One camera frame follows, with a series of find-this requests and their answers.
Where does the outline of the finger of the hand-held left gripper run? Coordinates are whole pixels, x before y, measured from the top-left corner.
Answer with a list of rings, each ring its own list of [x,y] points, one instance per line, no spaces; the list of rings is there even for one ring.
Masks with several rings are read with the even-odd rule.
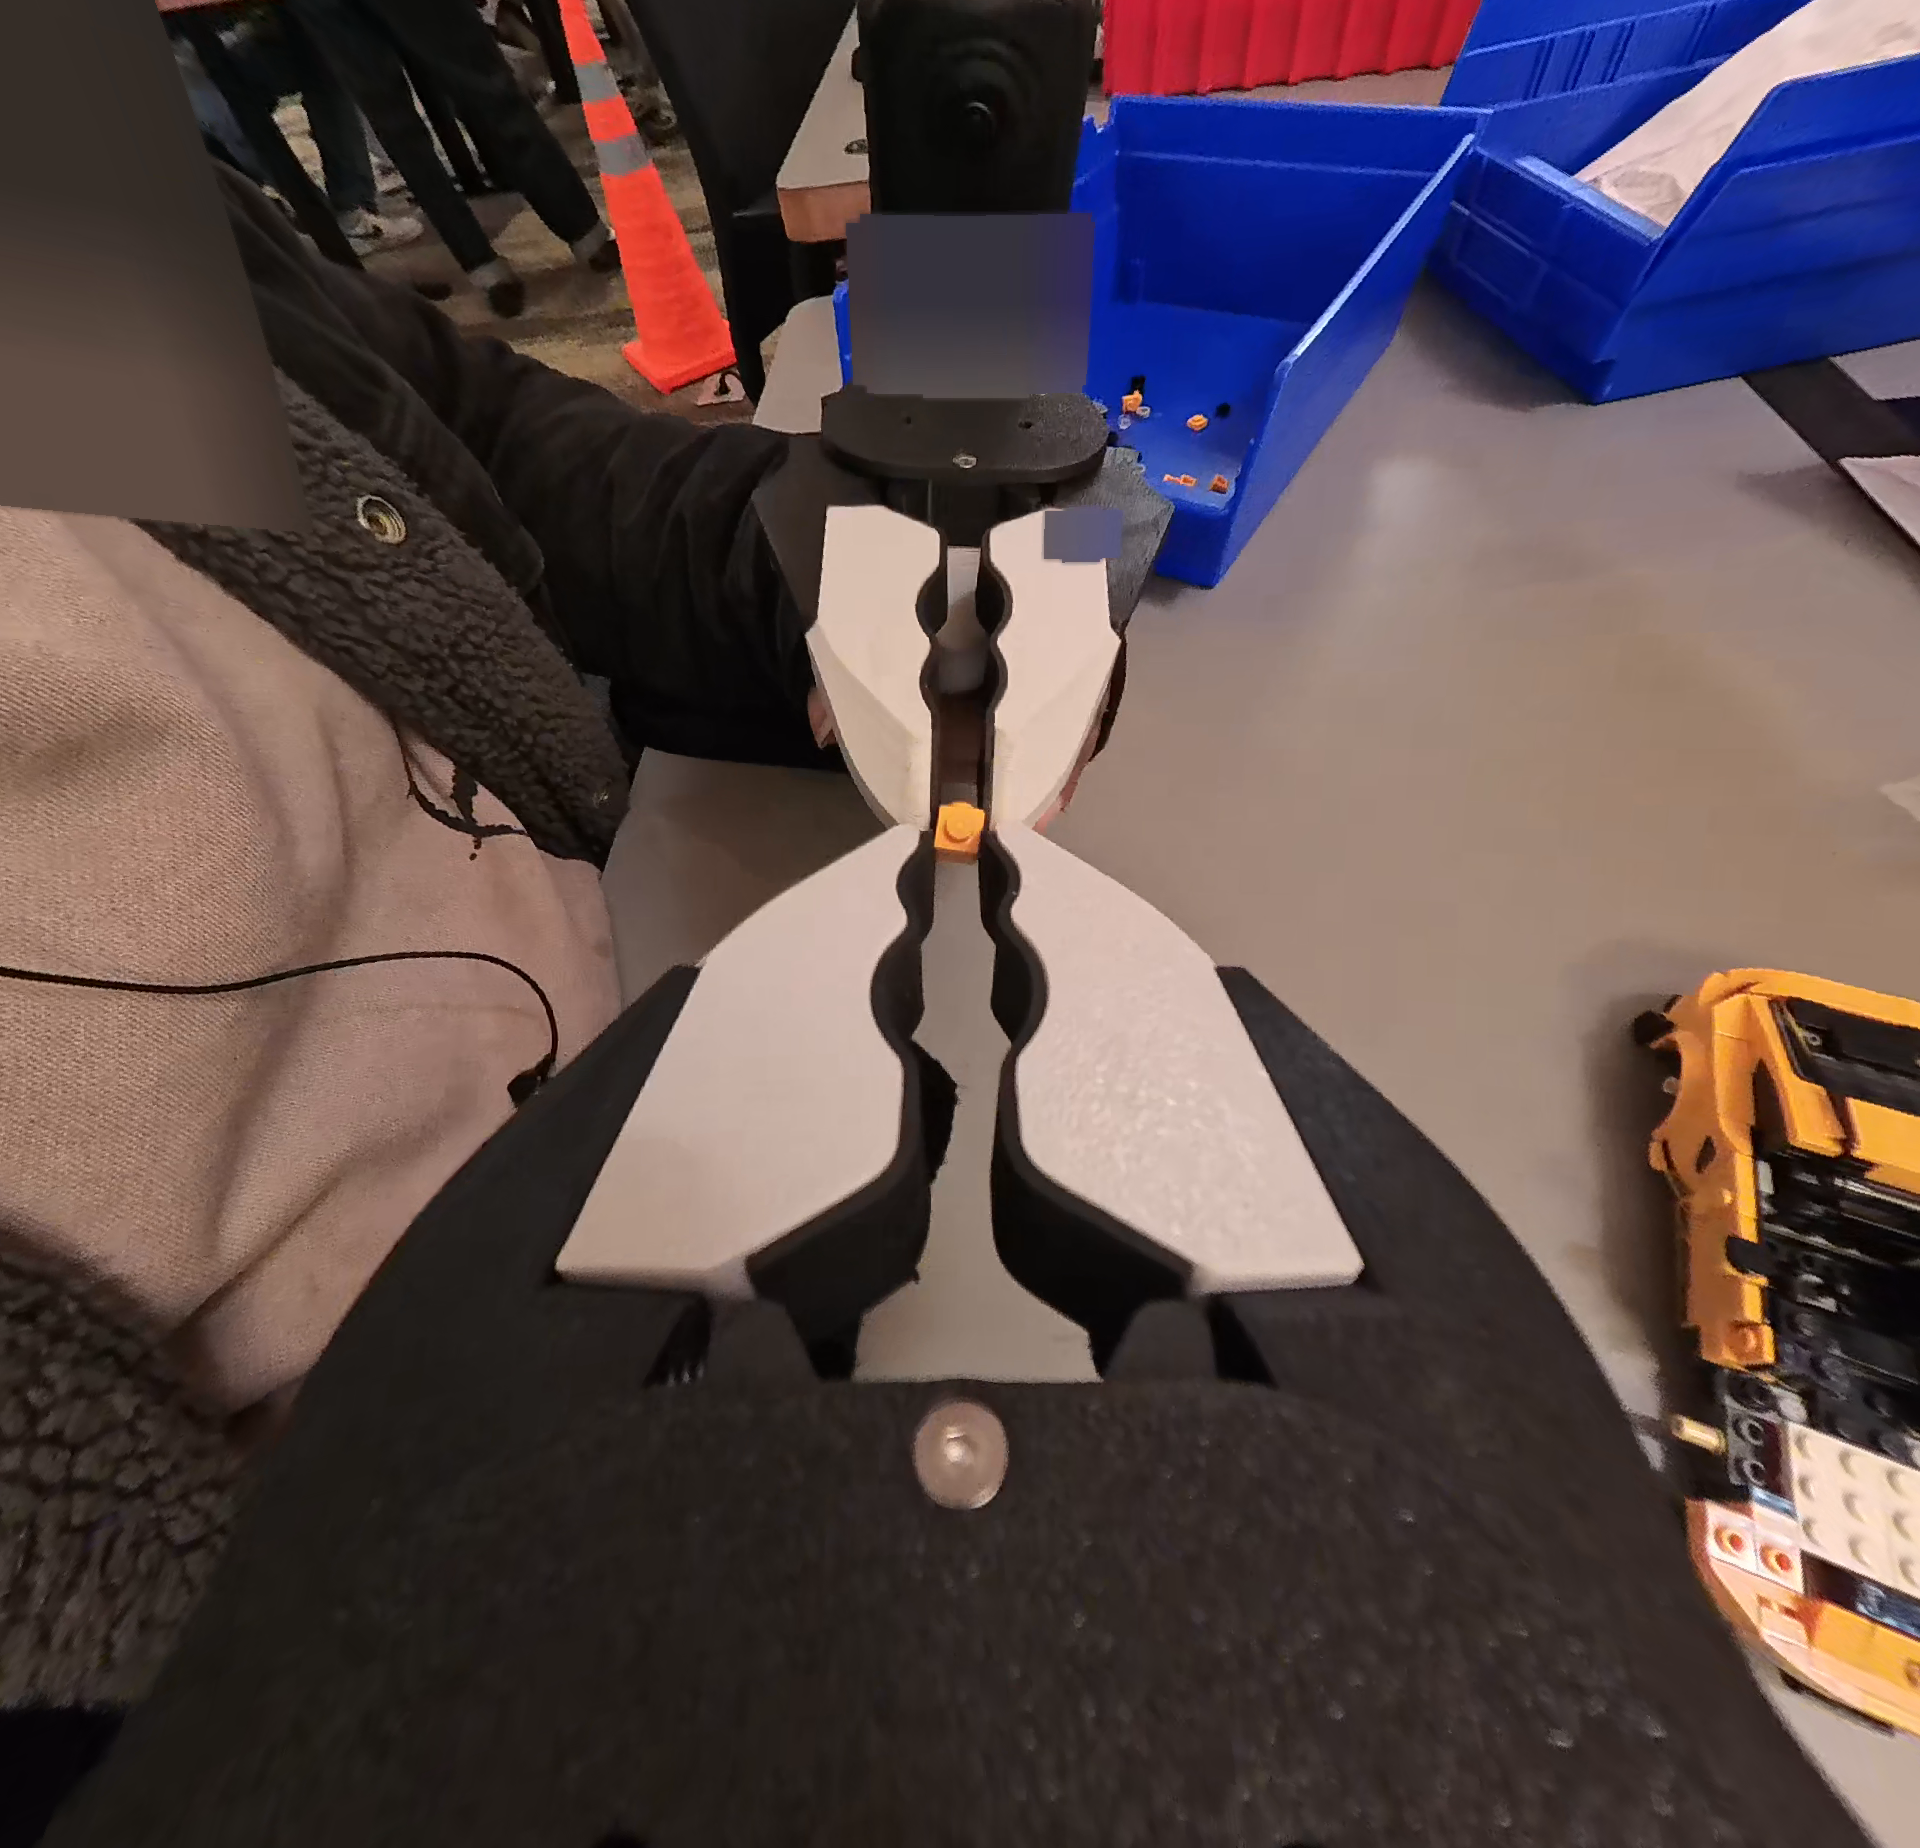
[[[932,625],[945,591],[936,530],[886,505],[831,505],[807,652],[849,772],[882,822],[925,829],[932,804]]]
[[[1109,603],[1115,509],[1040,509],[983,542],[977,618],[990,650],[990,827],[1035,827],[1069,789],[1120,647]]]

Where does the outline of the orange traffic cone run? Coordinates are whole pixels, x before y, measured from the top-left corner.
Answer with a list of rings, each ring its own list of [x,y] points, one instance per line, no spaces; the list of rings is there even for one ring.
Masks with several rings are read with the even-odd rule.
[[[585,0],[557,0],[557,7],[633,314],[636,331],[624,354],[665,397],[730,370],[732,331],[605,63]]]

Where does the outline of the blue plastic bin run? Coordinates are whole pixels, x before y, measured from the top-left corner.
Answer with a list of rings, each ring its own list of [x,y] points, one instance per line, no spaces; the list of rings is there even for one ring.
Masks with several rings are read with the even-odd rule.
[[[1475,108],[1431,270],[1589,402],[1916,338],[1918,60],[1774,88],[1661,232],[1575,180],[1708,72]]]
[[[1810,0],[1482,0],[1444,107],[1577,171]]]
[[[1214,587],[1394,338],[1475,108],[1118,97],[1082,127],[1083,393],[1231,402],[1230,500],[1171,500],[1155,567]]]

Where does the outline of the person's left forearm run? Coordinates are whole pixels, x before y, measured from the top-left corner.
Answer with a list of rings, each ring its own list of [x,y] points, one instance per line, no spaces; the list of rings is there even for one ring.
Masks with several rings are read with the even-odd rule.
[[[806,622],[755,513],[790,440],[644,412],[449,329],[415,379],[539,551],[566,650],[642,753],[837,772]]]

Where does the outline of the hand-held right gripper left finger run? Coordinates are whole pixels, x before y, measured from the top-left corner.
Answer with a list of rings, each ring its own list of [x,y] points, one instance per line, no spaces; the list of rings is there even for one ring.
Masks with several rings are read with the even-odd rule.
[[[568,1284],[764,1300],[831,1374],[916,1278],[936,1125],[921,952],[933,856],[886,827],[691,970],[557,1254]]]

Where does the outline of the pile of loose lego pieces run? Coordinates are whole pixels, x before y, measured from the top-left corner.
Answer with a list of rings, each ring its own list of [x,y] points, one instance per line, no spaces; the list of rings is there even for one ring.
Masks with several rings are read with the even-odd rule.
[[[1231,402],[1173,402],[1161,393],[1125,393],[1111,416],[1115,445],[1131,450],[1155,491],[1203,505],[1236,489],[1241,443]]]

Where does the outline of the orange lego car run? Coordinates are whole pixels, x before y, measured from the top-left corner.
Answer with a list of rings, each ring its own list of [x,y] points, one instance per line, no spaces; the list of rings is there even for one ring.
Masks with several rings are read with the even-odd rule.
[[[1783,1681],[1913,1736],[1918,1005],[1720,970],[1635,1042],[1667,1069],[1695,1572]]]

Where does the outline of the person's beige hoodie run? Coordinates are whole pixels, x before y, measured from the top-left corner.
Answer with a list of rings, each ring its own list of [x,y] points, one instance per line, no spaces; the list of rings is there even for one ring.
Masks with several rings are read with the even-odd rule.
[[[598,871],[154,538],[4,509],[4,965],[207,985],[465,949],[560,1059],[618,1008]],[[4,980],[4,1237],[229,1410],[296,1384],[549,1043],[468,960],[224,996]]]

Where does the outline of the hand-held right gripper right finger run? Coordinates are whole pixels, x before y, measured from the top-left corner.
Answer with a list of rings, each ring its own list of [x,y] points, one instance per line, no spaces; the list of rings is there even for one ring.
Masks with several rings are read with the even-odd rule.
[[[979,851],[1004,1032],[990,1154],[995,1255],[1104,1377],[1146,1309],[1345,1288],[1362,1258],[1250,1009],[1266,996],[1033,827]]]

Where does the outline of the person's dark fleece jacket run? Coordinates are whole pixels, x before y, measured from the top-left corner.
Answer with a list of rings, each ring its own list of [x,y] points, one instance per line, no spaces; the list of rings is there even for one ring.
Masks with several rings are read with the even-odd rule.
[[[486,833],[486,789],[544,856],[598,868],[621,781],[585,686],[396,463],[290,382],[280,399],[299,532],[111,518],[445,756],[449,827]],[[219,1405],[104,1284],[4,1237],[4,1715],[140,1695],[227,1543],[251,1437],[303,1377]]]

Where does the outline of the black earphone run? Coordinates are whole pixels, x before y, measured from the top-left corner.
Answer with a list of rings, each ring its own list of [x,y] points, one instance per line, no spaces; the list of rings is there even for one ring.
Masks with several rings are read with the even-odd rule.
[[[503,970],[511,976],[524,991],[528,991],[539,1008],[539,1016],[545,1028],[544,1053],[528,1067],[522,1067],[509,1076],[507,1092],[511,1105],[527,1103],[558,1069],[560,1059],[560,1028],[557,1009],[542,988],[539,980],[522,969],[520,965],[490,952],[480,949],[383,949],[371,953],[348,953],[348,956],[331,956],[318,963],[306,963],[273,970],[255,970],[248,976],[234,976],[222,980],[204,980],[204,981],[178,981],[178,980],[149,980],[149,977],[117,977],[117,976],[95,976],[95,972],[78,972],[78,970],[41,970],[41,969],[23,969],[23,966],[2,966],[2,980],[36,985],[36,988],[58,988],[58,991],[75,991],[75,992],[98,992],[113,996],[166,996],[166,998],[224,998],[224,996],[243,996],[271,988],[280,988],[299,980],[321,977],[327,972],[348,972],[348,970],[373,970],[383,966],[423,966],[423,965],[468,965],[484,966],[493,970]]]

